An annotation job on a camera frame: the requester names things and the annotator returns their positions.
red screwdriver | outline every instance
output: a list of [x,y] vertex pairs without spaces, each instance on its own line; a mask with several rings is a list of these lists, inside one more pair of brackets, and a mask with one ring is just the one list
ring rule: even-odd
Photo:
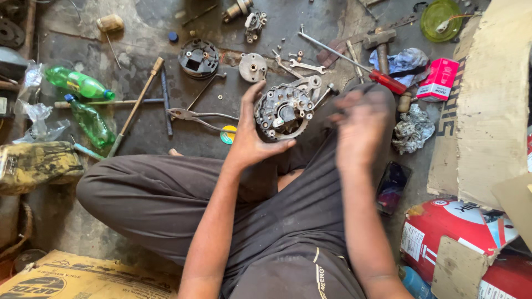
[[361,65],[359,63],[356,63],[353,60],[349,59],[349,57],[343,55],[342,53],[333,50],[332,48],[320,43],[319,41],[313,39],[312,37],[310,37],[310,36],[308,36],[308,35],[306,35],[306,34],[304,34],[302,32],[298,32],[297,34],[299,34],[302,37],[310,40],[311,42],[313,42],[313,43],[315,43],[315,44],[317,44],[317,45],[319,45],[319,46],[331,51],[332,53],[338,55],[339,57],[342,57],[343,59],[353,63],[357,67],[359,67],[359,68],[363,69],[364,71],[368,72],[369,73],[369,78],[371,80],[374,80],[374,81],[376,81],[376,82],[388,87],[392,92],[400,95],[400,94],[403,94],[403,92],[406,91],[406,85],[402,84],[401,82],[399,82],[397,80],[395,80],[394,78],[392,78],[392,77],[390,77],[390,76],[388,76],[388,75],[386,75],[384,73],[381,73],[381,72],[379,72],[376,69],[370,70],[370,69],[366,68],[365,66],[363,66],[363,65]]

dark gray trousers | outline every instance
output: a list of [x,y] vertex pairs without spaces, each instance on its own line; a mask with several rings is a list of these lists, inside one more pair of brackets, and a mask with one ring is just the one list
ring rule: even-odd
[[[395,100],[380,85],[390,117],[373,169],[386,165]],[[235,225],[222,292],[228,297],[253,261],[293,243],[310,243],[347,256],[342,189],[336,169],[336,130],[327,121],[332,101],[318,109],[297,145],[249,168],[240,182]],[[94,165],[80,180],[77,198],[94,217],[159,255],[184,265],[194,232],[214,190],[223,160],[192,156],[119,156]],[[277,176],[304,168],[281,192]]]

smartphone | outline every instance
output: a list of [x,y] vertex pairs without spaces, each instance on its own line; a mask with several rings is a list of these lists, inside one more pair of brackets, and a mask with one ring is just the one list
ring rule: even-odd
[[377,188],[377,208],[385,216],[393,215],[408,184],[412,169],[390,161]]

wire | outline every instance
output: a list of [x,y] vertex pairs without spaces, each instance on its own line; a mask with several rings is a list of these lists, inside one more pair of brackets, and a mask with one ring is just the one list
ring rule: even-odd
[[459,14],[459,15],[454,15],[452,17],[450,17],[448,19],[448,21],[451,21],[452,19],[456,19],[456,18],[466,18],[468,16],[474,16],[474,14]]
[[[32,0],[33,2],[37,3],[37,4],[50,4],[56,0]],[[74,1],[72,0],[68,0],[70,3],[72,3],[72,5],[74,5],[74,8],[76,9],[76,12],[78,13],[78,17],[79,17],[79,23],[81,24],[82,23],[82,20],[81,20],[81,14],[79,14],[79,10],[78,10],[78,7],[76,6],[76,4],[74,3]]]

pliers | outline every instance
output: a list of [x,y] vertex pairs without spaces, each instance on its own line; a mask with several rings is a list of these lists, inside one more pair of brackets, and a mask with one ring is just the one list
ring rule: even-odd
[[172,116],[172,117],[175,117],[175,118],[178,118],[178,119],[183,119],[183,120],[193,120],[193,121],[199,122],[199,123],[211,128],[211,129],[222,131],[222,132],[227,132],[227,133],[236,133],[236,131],[217,128],[217,127],[215,127],[215,126],[213,126],[211,124],[208,124],[208,123],[204,122],[203,120],[199,119],[198,117],[225,117],[225,118],[230,118],[230,119],[233,119],[233,120],[236,120],[236,121],[239,120],[236,117],[232,117],[232,116],[226,115],[226,114],[221,114],[221,113],[197,113],[197,112],[189,111],[189,110],[186,110],[186,109],[183,109],[183,108],[171,108],[171,109],[167,110],[167,113],[170,116]]

